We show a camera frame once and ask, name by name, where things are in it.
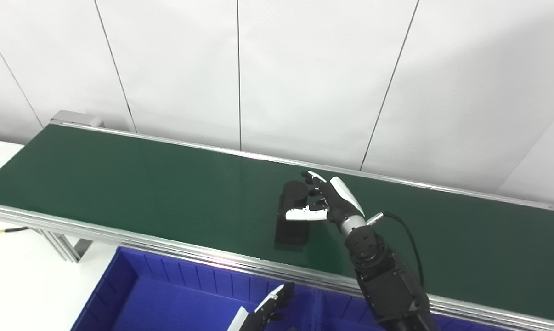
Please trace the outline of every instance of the white fingertip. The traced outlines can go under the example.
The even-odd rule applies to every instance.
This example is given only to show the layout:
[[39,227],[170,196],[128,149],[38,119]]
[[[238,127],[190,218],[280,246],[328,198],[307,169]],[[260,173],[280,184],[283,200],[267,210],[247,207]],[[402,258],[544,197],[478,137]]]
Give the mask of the white fingertip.
[[285,219],[290,221],[324,221],[328,209],[310,210],[309,206],[302,209],[290,209],[285,212]]
[[319,178],[319,179],[320,179],[321,181],[323,181],[323,182],[326,182],[326,180],[325,180],[322,176],[320,176],[319,174],[316,174],[316,173],[313,172],[313,171],[308,170],[308,174],[312,175],[313,177]]

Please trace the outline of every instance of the blue plastic crate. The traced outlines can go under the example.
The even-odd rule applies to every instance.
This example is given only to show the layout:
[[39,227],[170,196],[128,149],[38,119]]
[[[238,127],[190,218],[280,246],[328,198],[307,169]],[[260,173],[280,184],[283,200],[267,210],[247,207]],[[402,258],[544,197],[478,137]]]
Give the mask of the blue plastic crate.
[[[73,331],[225,331],[237,310],[254,310],[282,282],[119,248]],[[383,331],[365,300],[296,285],[285,318],[267,331]],[[435,317],[443,331],[498,331]]]

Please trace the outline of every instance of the robotic arm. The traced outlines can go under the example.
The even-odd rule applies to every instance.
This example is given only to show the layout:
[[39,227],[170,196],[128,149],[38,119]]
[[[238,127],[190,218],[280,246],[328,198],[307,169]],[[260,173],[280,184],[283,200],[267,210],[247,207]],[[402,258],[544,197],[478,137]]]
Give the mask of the robotic arm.
[[323,199],[312,206],[287,210],[286,220],[329,220],[336,224],[345,238],[363,296],[387,331],[440,331],[430,314],[428,296],[411,269],[371,228],[384,215],[366,221],[358,201],[338,177],[327,181],[312,171],[302,176],[315,186],[309,195]]

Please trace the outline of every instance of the white table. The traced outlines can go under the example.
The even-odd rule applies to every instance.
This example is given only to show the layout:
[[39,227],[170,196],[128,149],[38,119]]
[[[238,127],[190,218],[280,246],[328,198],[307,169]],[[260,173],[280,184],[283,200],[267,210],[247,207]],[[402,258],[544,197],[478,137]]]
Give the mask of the white table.
[[[0,168],[21,148],[0,141]],[[2,228],[18,226],[0,222]],[[94,242],[75,264],[33,230],[1,233],[0,331],[71,329],[115,249]]]

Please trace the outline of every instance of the black cable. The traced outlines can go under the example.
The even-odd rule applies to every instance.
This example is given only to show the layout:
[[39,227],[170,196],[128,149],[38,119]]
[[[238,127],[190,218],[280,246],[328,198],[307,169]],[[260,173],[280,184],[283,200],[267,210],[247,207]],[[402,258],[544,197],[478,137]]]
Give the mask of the black cable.
[[6,228],[4,232],[16,232],[16,231],[24,231],[29,229],[27,226],[23,226],[21,228]]
[[407,224],[401,219],[400,216],[397,216],[396,214],[392,214],[391,212],[384,211],[382,212],[384,216],[387,216],[389,218],[392,218],[394,220],[397,220],[400,222],[400,224],[403,226],[403,229],[406,231],[407,236],[410,238],[410,242],[412,243],[412,250],[414,251],[414,255],[416,256],[416,263],[418,264],[418,274],[420,276],[420,285],[422,288],[424,288],[424,271],[422,270],[422,261],[420,261],[420,253],[418,253],[418,248],[416,248],[416,241],[414,241],[414,237],[412,237],[412,232],[410,231],[410,228],[407,227]]

